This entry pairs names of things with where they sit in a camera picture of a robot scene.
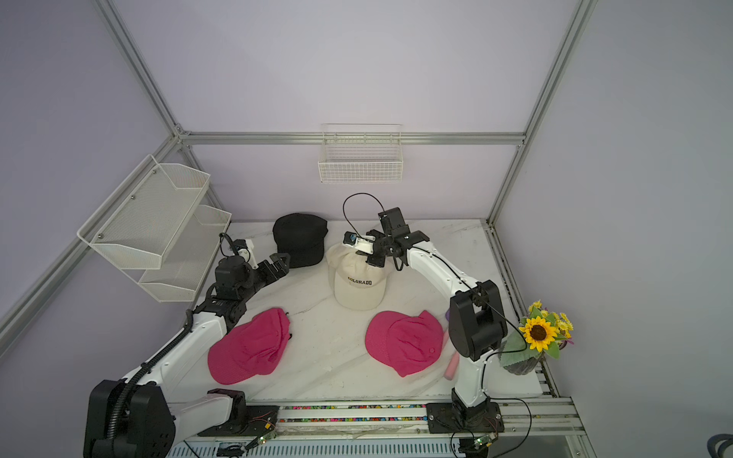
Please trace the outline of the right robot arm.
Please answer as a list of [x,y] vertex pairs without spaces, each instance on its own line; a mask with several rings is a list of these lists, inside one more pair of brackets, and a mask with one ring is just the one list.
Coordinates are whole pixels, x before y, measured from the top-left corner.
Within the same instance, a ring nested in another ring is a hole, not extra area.
[[498,286],[461,272],[421,231],[412,231],[395,207],[378,214],[382,229],[370,230],[363,247],[366,263],[382,267],[387,258],[410,267],[449,299],[448,335],[460,355],[452,402],[466,411],[490,404],[484,389],[484,366],[507,336],[507,319]]

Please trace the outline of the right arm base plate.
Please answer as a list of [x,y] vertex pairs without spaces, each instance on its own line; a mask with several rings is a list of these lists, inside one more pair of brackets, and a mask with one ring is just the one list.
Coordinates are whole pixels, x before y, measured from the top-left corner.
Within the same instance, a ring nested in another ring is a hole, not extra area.
[[426,406],[429,432],[502,433],[504,421],[498,404],[483,402],[462,410],[454,403],[429,403]]

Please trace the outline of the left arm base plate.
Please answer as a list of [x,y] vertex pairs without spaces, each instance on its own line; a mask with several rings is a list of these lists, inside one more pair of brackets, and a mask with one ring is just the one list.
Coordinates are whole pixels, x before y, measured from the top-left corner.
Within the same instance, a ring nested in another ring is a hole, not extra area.
[[247,406],[243,413],[237,413],[219,426],[210,427],[198,437],[263,436],[274,431],[280,407],[274,405]]

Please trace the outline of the plain black cap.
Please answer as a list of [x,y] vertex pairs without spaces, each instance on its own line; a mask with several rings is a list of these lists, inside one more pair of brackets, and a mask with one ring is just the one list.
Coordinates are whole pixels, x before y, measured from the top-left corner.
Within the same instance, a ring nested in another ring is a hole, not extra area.
[[290,257],[289,267],[311,267],[325,255],[328,222],[316,215],[294,213],[278,218],[272,229],[279,253]]

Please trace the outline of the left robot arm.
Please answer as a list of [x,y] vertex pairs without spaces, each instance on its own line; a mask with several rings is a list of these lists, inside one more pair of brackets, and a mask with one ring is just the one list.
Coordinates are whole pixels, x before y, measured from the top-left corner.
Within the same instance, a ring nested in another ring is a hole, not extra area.
[[220,260],[215,282],[203,302],[187,310],[181,331],[139,368],[92,390],[84,456],[164,457],[204,431],[244,431],[249,418],[242,391],[211,389],[180,403],[169,397],[196,362],[240,322],[247,302],[287,275],[289,264],[285,253],[257,266],[238,254]]

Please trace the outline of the cream Colorado cap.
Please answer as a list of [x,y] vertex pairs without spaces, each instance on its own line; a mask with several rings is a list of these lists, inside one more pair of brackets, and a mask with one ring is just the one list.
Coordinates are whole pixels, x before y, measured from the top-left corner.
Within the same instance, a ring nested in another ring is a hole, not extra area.
[[369,265],[353,248],[335,244],[326,251],[336,301],[357,311],[376,309],[387,289],[387,269]]

